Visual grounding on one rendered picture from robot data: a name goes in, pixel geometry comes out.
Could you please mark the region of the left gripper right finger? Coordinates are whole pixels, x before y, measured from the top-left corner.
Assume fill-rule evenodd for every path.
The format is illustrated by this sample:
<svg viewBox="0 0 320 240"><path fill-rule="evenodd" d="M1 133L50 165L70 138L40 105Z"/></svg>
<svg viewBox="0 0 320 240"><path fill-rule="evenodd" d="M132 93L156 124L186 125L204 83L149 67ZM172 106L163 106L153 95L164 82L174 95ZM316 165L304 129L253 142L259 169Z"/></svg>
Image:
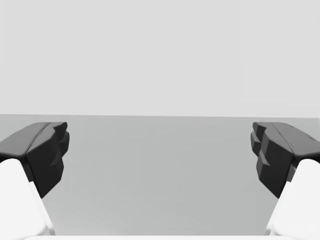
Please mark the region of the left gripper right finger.
<svg viewBox="0 0 320 240"><path fill-rule="evenodd" d="M320 141L283 122L254 122L260 182L278 199L267 236L320 237Z"/></svg>

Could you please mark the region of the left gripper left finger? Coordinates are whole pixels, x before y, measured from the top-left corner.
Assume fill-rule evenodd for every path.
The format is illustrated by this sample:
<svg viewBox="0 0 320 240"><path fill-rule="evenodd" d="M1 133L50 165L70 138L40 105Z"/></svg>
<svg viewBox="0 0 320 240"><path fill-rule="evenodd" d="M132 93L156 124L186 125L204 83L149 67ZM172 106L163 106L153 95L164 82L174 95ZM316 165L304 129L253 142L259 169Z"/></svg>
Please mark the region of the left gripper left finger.
<svg viewBox="0 0 320 240"><path fill-rule="evenodd" d="M56 234L42 199L62 178L67 128L37 122L0 141L0 237Z"/></svg>

